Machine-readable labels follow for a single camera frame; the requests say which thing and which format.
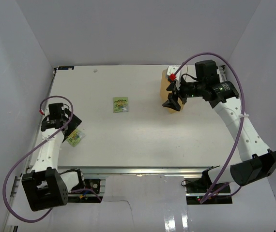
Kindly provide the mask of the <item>brown paper bag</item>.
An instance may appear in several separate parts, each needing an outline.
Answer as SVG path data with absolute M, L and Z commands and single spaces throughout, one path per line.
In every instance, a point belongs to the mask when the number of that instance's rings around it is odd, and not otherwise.
M 161 87 L 160 87 L 160 97 L 162 100 L 162 103 L 165 103 L 168 100 L 168 94 L 171 93 L 171 91 L 167 91 L 167 87 L 170 85 L 170 82 L 167 80 L 167 69 L 162 71 L 162 77 L 161 77 Z M 184 108 L 184 105 L 182 104 L 182 101 L 178 99 L 178 104 L 181 107 L 181 111 Z M 177 113 L 178 111 L 166 108 L 164 107 L 170 114 Z

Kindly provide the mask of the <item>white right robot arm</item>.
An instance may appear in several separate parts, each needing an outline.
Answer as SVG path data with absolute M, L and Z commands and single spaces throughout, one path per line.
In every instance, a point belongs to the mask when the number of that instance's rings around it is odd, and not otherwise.
M 269 177 L 276 169 L 276 150 L 262 140 L 244 112 L 240 94 L 230 81 L 221 81 L 213 60 L 195 63 L 196 75 L 192 82 L 177 73 L 175 66 L 168 67 L 166 79 L 167 100 L 163 107 L 181 111 L 189 98 L 203 98 L 225 123 L 234 139 L 233 151 L 238 151 L 240 162 L 209 168 L 202 173 L 202 188 L 212 193 L 219 183 L 234 182 L 243 187 Z

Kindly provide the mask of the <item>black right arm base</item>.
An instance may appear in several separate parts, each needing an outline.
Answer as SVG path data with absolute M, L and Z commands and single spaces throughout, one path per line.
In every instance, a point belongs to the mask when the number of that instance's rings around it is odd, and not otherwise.
M 198 178 L 186 178 L 181 182 L 181 186 L 186 191 L 187 205 L 200 205 L 200 201 L 207 192 L 207 188 L 201 183 Z M 209 197 L 203 204 L 232 204 L 231 190 L 229 186 L 223 188 L 220 192 L 212 197 Z

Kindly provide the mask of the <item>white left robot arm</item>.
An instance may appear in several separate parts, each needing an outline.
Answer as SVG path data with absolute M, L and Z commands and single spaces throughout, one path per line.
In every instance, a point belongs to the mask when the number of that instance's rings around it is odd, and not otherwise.
M 58 172 L 58 158 L 61 144 L 82 122 L 73 116 L 71 122 L 59 133 L 51 136 L 61 128 L 71 116 L 71 111 L 63 103 L 48 105 L 48 115 L 41 124 L 42 141 L 37 160 L 31 172 L 22 176 L 22 186 L 32 211 L 40 211 L 68 203 L 70 191 L 80 193 L 85 188 L 85 180 L 80 169 Z

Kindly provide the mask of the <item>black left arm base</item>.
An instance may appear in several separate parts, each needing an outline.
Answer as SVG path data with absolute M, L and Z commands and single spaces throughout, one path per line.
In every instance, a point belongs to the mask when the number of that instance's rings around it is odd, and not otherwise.
M 77 173 L 78 184 L 70 190 L 70 193 L 82 193 L 82 194 L 100 193 L 100 186 L 101 186 L 100 179 L 94 179 L 94 178 L 86 179 L 84 178 L 84 175 L 80 169 L 75 169 L 73 171 Z

